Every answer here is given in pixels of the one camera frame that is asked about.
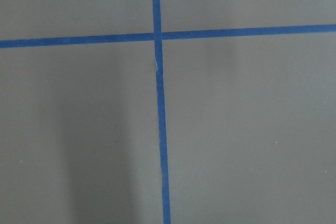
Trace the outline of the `vertical blue tape line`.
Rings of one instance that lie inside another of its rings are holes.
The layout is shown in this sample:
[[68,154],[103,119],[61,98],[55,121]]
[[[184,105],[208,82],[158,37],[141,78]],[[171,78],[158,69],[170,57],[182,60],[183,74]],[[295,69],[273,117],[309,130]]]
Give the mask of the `vertical blue tape line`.
[[156,91],[157,91],[157,107],[158,107],[160,167],[162,174],[161,191],[162,191],[163,222],[171,223],[169,166],[167,156],[166,117],[165,117],[161,1],[152,0],[152,7],[153,7],[153,29],[154,29],[154,53],[156,63]]

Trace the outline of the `horizontal blue tape line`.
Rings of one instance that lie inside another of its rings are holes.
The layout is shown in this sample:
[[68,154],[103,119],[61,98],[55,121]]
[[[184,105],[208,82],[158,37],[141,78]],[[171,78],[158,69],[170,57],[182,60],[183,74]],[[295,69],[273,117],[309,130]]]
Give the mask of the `horizontal blue tape line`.
[[[334,33],[334,32],[335,32],[335,24],[329,24],[329,25],[300,25],[300,26],[168,31],[163,32],[161,37],[163,40],[177,40],[177,39],[195,39],[195,38],[242,37],[242,36]],[[153,40],[154,40],[154,33],[31,38],[31,39],[2,40],[1,48],[5,49],[5,48],[21,48],[21,47],[104,44],[113,42],[133,42],[133,41],[153,41]]]

